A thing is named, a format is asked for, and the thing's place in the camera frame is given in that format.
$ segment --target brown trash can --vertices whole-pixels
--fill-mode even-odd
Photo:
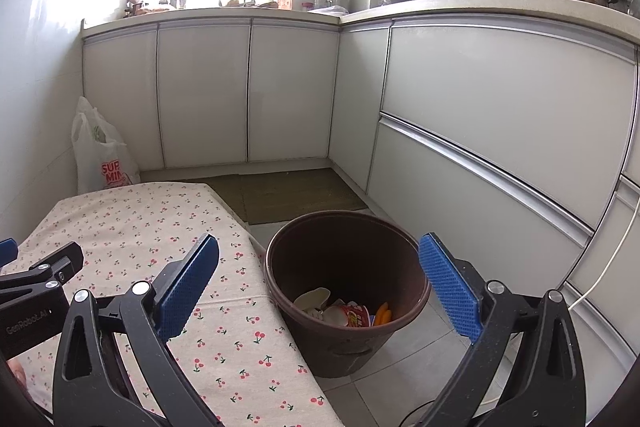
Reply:
[[[345,377],[361,368],[400,328],[420,314],[431,292],[418,262],[418,244],[379,217],[328,210],[298,217],[271,240],[266,282],[316,377]],[[293,305],[318,287],[365,305],[371,315],[389,303],[392,320],[370,328],[328,325]]]

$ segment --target white tiled wall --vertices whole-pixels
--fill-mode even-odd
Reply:
[[[0,239],[23,240],[76,193],[71,123],[82,94],[84,17],[122,0],[0,0]]]

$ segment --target cherry print tablecloth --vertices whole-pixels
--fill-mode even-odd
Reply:
[[[3,272],[25,270],[76,241],[85,261],[65,285],[67,297],[81,288],[113,295],[152,281],[205,232],[218,240],[220,263],[182,334],[168,343],[194,388],[226,427],[341,426],[270,300],[248,232],[207,185],[150,183],[60,201]],[[118,344],[142,405],[161,413],[125,335]],[[57,347],[55,337],[19,357],[31,396],[49,410]]]

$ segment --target countertop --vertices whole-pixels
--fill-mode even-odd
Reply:
[[[178,19],[260,18],[329,25],[348,25],[432,13],[498,13],[569,22],[640,44],[640,20],[604,6],[575,0],[412,0],[363,10],[343,17],[267,8],[203,8],[176,10],[120,19],[82,28],[82,37]]]

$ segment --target plastic bag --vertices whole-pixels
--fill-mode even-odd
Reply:
[[[116,128],[81,96],[71,127],[78,194],[140,183],[137,163]]]

